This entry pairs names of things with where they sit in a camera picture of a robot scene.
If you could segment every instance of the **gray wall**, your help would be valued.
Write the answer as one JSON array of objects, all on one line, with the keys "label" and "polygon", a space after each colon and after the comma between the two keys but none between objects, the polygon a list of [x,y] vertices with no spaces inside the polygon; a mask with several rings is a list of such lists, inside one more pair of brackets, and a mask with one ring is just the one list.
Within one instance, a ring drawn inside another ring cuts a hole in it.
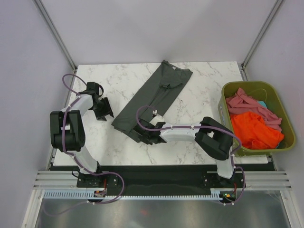
[{"label": "gray wall", "polygon": [[71,72],[31,0],[0,8],[0,226],[18,228],[50,150],[49,113],[63,106]]},{"label": "gray wall", "polygon": [[81,64],[242,62],[275,0],[42,0]]},{"label": "gray wall", "polygon": [[279,92],[296,131],[297,145],[274,156],[286,170],[304,215],[304,1],[286,0],[263,38],[247,72]]}]

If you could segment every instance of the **pink cloth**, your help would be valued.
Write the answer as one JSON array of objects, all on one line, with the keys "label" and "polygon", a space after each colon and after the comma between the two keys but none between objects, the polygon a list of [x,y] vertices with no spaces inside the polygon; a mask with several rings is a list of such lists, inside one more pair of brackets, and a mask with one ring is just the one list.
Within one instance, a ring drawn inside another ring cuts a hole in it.
[{"label": "pink cloth", "polygon": [[282,131],[280,124],[282,118],[276,116],[267,108],[263,107],[258,101],[250,96],[247,96],[242,88],[239,88],[234,96],[226,98],[229,114],[243,114],[253,112],[263,117],[265,125],[275,130]]}]

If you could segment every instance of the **marble surface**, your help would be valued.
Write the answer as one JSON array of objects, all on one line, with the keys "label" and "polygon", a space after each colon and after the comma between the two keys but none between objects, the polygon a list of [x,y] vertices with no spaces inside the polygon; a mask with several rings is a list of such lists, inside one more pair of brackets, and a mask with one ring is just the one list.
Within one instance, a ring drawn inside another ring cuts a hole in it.
[{"label": "marble surface", "polygon": [[[204,116],[219,121],[218,102],[224,84],[241,81],[236,62],[173,63],[179,68],[193,72],[189,82],[164,115],[167,122],[189,124],[199,122]],[[104,88],[115,116],[126,106],[140,87],[157,69],[159,63],[82,65],[77,75],[85,81],[95,81]],[[85,85],[75,80],[73,89],[83,91]],[[168,142],[157,145],[136,143],[107,122],[97,121],[93,111],[83,116],[86,146],[101,165],[173,165],[215,164],[196,143]],[[235,158],[236,163],[267,163],[267,157]],[[59,150],[54,165],[75,165],[74,161]]]}]

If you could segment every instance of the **red cloth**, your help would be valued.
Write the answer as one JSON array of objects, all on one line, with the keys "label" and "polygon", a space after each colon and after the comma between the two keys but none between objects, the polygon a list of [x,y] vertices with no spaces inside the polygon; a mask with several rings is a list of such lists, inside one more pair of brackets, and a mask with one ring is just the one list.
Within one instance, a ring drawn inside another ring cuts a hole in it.
[{"label": "red cloth", "polygon": [[229,114],[242,114],[245,112],[253,112],[263,117],[265,125],[275,130],[282,131],[281,124],[282,118],[276,116],[267,108],[263,107],[259,102],[247,96],[242,88],[239,88],[234,96],[226,98]]},{"label": "red cloth", "polygon": [[284,139],[281,132],[266,126],[263,117],[256,113],[246,112],[230,117],[234,134],[248,149],[275,149]]}]

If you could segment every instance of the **green bin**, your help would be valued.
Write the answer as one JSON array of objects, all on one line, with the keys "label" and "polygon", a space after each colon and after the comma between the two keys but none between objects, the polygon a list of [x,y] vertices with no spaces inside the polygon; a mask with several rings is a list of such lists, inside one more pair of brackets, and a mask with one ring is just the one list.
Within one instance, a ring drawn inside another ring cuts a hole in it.
[{"label": "green bin", "polygon": [[[264,101],[267,108],[275,113],[278,117],[282,118],[280,127],[284,134],[284,139],[280,142],[278,148],[271,150],[251,150],[241,147],[235,155],[236,156],[250,156],[250,155],[271,155],[276,152],[288,151],[295,145],[295,133],[290,124],[285,109],[281,100],[276,93],[276,90],[268,83],[262,81],[249,81],[249,82],[230,82],[224,85],[222,89],[222,96],[218,104],[218,111],[221,122],[227,128],[233,131],[232,123],[229,117],[229,112],[226,104],[226,98],[233,96],[239,88],[242,88],[248,96],[256,100]],[[233,140],[233,148],[238,146],[237,140]]]}]

